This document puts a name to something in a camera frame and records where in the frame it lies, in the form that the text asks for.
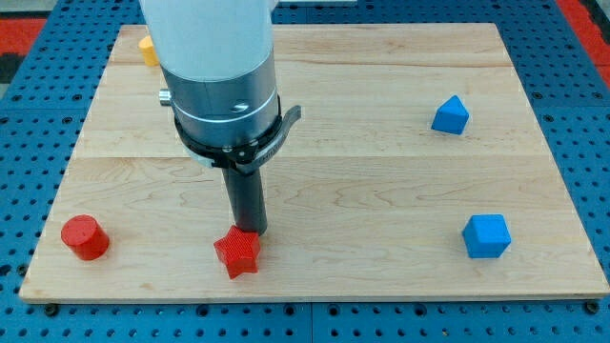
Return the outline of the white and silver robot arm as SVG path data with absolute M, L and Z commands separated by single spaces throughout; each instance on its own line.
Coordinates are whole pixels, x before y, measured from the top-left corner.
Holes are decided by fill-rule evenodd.
M 141 0 L 176 130 L 206 164 L 249 163 L 279 124 L 270 0 Z

